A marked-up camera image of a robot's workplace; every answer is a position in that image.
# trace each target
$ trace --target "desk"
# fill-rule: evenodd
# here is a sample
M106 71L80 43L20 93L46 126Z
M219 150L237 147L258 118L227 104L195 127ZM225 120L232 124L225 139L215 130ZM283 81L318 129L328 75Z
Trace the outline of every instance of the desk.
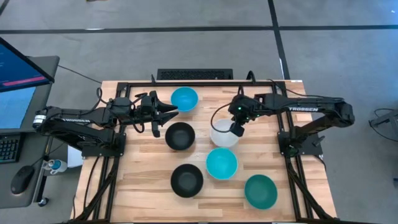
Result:
M118 82L103 82L103 98L114 98ZM302 82L286 81L287 88L304 94ZM177 87L132 87L131 99L142 92L156 90L164 103L170 104L170 96ZM232 150L239 160L239 169L231 180L213 179L206 171L207 154L216 146L210 140L210 118L221 105L229 103L236 94L236 86L195 86L199 96L198 106L190 113L180 113L160 129L160 138L152 136L150 125L138 134L133 127L126 128L127 141L120 158L111 222L289 222L294 221L294 210L284 158L277 142L279 131L276 116L263 116L245 125L244 136ZM253 97L256 93L272 93L271 87L245 86L244 93ZM221 110L215 121L230 118L227 110ZM294 124L302 126L312 120L308 113L292 113ZM187 151L175 152L166 145L167 128L183 121L193 126L196 133L194 145ZM284 119L284 126L289 127ZM88 200L94 196L100 179L103 158L94 169ZM313 156L302 156L303 169L309 191L327 213L336 216L326 172ZM76 214L83 207L86 185L94 157L84 161L76 192ZM193 198L180 198L170 186L173 170L181 164L191 163L199 167L205 178L200 193ZM254 174L269 176L278 189L276 204L269 210L252 208L244 198L244 183ZM302 216L305 217L303 198L297 190ZM107 194L103 196L99 218L105 214Z
M52 77L55 76L59 62L58 56L32 57L30 59L49 75ZM11 193L10 185L12 178L22 166L32 165L33 162L44 155L49 138L35 133L32 128L32 123L35 112L45 107L50 90L51 85L36 87L33 98L22 122L21 129L0 129L0 134L26 132L19 162L0 164L0 169L2 170L0 172L0 208L26 207L32 203L34 194L36 193L37 195L37 192L40 189L40 186L37 185L37 181L40 177L40 166L42 165L42 161L35 164L35 172L26 191L20 195L13 195Z

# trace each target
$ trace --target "green bowl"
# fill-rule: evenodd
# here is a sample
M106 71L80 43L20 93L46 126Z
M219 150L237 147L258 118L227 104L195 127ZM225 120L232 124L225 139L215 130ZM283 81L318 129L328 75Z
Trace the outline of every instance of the green bowl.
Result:
M275 204L278 191L269 177L257 174L246 181L244 196L253 207L264 210Z

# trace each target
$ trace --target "bowl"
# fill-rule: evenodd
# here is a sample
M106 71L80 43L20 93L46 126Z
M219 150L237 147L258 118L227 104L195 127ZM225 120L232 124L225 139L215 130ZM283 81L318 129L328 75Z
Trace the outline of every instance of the bowl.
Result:
M264 210L271 208L275 204L278 198L278 191L271 178L257 174L246 181L244 196L254 208Z
M193 88L181 87L173 92L171 102L179 111L188 112L198 104L198 94Z
M165 135L167 145L174 150L186 150L195 141L195 131L184 122L177 122L167 128Z
M218 180L228 180L235 175L238 169L238 160L229 149L216 148L207 155L206 169L212 177Z
M227 131L231 128L233 123L234 121L231 121L230 119L219 119L213 126L220 131ZM231 131L228 133L221 133L213 128L210 128L210 138L213 143L219 147L232 147L239 141L239 137Z
M171 185L174 193L178 196L193 197L203 186L203 175L196 166L183 164L173 171Z

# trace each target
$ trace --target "black bowl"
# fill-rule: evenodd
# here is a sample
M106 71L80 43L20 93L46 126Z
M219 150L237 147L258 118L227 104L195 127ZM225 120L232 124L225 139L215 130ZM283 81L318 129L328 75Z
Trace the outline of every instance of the black bowl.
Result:
M195 140L195 131L184 122L172 124L166 131L166 143L174 150L186 150Z
M192 164L177 167L171 178L172 189L180 197L195 196L203 186L203 175L200 169Z

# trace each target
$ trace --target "white bowl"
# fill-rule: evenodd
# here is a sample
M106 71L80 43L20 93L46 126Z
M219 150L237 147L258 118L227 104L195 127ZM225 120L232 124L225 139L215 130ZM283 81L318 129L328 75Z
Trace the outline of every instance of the white bowl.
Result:
M227 131L231 128L234 121L230 119L219 119L214 123L214 127L220 131ZM239 141L239 137L232 132L221 133L210 127L210 138L219 147L232 147Z

